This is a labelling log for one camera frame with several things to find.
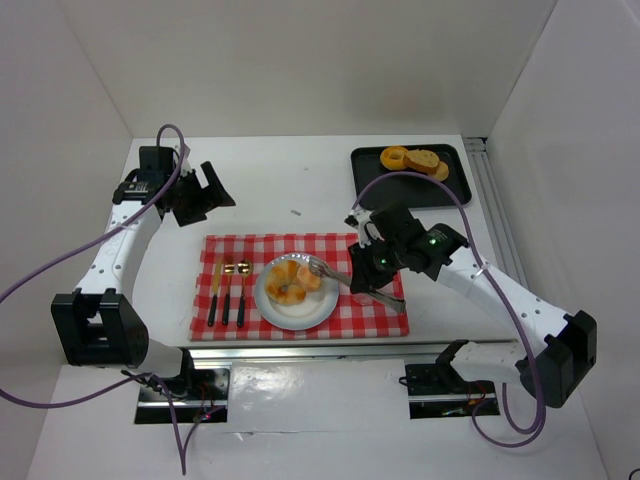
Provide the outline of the metal tongs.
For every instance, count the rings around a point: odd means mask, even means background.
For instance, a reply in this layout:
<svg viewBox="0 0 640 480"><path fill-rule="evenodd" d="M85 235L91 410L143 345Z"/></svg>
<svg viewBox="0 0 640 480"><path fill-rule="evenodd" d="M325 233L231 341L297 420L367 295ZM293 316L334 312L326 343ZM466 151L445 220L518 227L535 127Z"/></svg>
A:
<svg viewBox="0 0 640 480"><path fill-rule="evenodd" d="M334 270L324 260L321 260L316 256L310 256L307 263L312 274L319 277L330 278L347 286L353 295L368 296L398 314L406 312L406 301L404 299L384 293L380 290L375 290L373 287L366 286L362 283L358 283L346 273Z"/></svg>

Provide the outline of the pale bread roll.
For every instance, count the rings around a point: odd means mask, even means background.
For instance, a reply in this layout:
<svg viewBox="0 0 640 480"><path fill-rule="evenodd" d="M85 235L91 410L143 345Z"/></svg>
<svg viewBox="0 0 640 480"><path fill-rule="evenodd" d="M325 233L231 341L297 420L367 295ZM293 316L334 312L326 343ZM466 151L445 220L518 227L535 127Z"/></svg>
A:
<svg viewBox="0 0 640 480"><path fill-rule="evenodd" d="M322 278L313 274L308 265L298 268L296 282L307 293L319 291L322 287Z"/></svg>

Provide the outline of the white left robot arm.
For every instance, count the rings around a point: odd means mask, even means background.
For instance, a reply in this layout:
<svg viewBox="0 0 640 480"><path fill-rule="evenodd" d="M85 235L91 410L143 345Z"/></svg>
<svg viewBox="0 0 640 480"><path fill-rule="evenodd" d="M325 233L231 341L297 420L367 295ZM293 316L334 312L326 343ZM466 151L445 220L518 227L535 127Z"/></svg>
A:
<svg viewBox="0 0 640 480"><path fill-rule="evenodd" d="M194 171L183 172L153 203L171 176L170 166L167 160L144 160L119 184L108 239L101 241L75 289L54 297L51 313L69 364L115 368L130 376L146 373L145 385L159 391L159 383L165 381L169 397L184 399L212 381L213 375L196 373L186 349L153 340L130 298L149 243L166 214L172 214L179 226L187 226L235 202L211 163L204 162L205 186Z"/></svg>

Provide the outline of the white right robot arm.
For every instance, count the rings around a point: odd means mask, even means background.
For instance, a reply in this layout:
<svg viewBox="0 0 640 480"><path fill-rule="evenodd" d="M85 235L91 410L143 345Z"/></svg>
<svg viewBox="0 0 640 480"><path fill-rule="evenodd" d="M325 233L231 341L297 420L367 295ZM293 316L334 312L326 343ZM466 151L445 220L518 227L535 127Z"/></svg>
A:
<svg viewBox="0 0 640 480"><path fill-rule="evenodd" d="M349 248L352 293L372 293L408 269L458 292L514 335L510 346L454 341L438 359L454 379L519 383L545 406L560 408L595 365L591 315L542 300L475 256L470 241L450 226L425 228L401 203L377 211L356 207L345 222L358 232Z"/></svg>

